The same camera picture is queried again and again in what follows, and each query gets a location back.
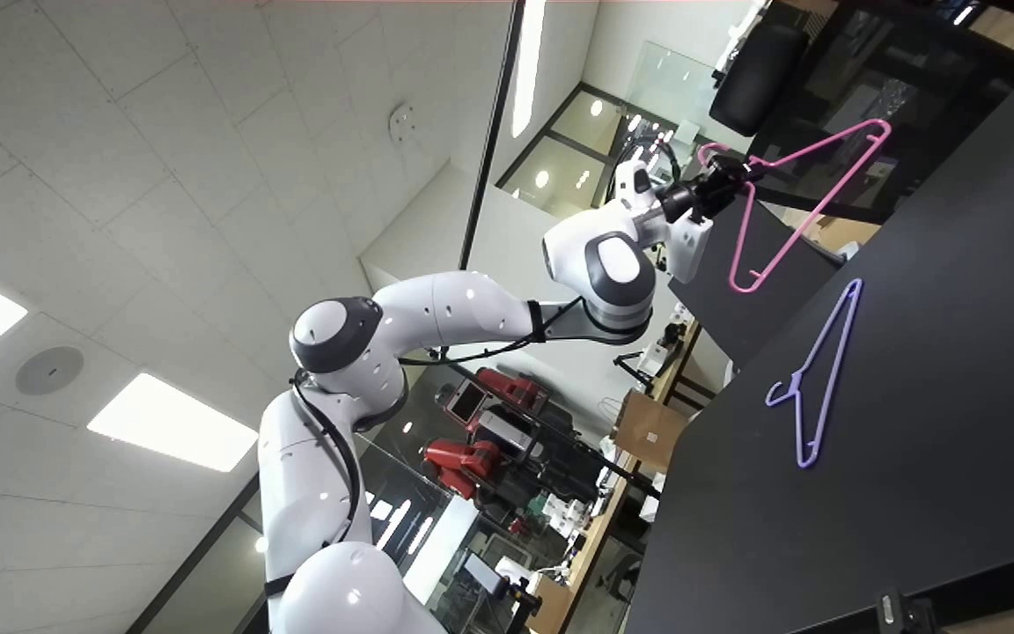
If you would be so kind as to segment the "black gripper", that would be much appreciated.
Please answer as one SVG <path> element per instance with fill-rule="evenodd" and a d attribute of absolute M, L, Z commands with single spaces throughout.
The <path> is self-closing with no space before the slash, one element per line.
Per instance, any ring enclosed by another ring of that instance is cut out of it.
<path fill-rule="evenodd" d="M 735 156 L 714 156 L 694 181 L 675 181 L 663 198 L 663 216 L 675 223 L 694 212 L 714 219 L 744 190 L 747 169 Z"/>

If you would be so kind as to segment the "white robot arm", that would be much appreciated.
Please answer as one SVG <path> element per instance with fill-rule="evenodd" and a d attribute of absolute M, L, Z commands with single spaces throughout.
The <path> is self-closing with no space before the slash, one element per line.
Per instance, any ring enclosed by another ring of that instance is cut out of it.
<path fill-rule="evenodd" d="M 289 327 L 295 373 L 256 426 L 269 634 L 445 634 L 372 543 L 356 437 L 402 417 L 420 353 L 641 337 L 654 283 L 699 272 L 714 216 L 744 186 L 731 152 L 673 182 L 641 157 L 619 162 L 605 203 L 542 235 L 555 299 L 520 299 L 484 272 L 436 272 L 307 307 Z"/>

